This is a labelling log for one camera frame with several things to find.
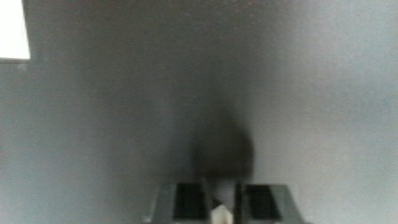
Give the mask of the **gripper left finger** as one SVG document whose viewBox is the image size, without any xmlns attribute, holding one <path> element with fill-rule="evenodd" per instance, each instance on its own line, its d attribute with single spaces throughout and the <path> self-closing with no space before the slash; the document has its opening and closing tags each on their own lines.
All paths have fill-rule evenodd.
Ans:
<svg viewBox="0 0 398 224">
<path fill-rule="evenodd" d="M 145 224 L 211 224 L 211 197 L 199 182 L 163 184 L 156 191 Z"/>
</svg>

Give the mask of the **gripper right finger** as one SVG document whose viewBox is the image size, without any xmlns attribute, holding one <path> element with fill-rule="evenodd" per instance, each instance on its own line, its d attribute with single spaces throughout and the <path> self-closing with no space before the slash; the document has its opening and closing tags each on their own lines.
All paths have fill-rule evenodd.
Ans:
<svg viewBox="0 0 398 224">
<path fill-rule="evenodd" d="M 286 185 L 238 183 L 232 213 L 234 224 L 305 224 Z"/>
</svg>

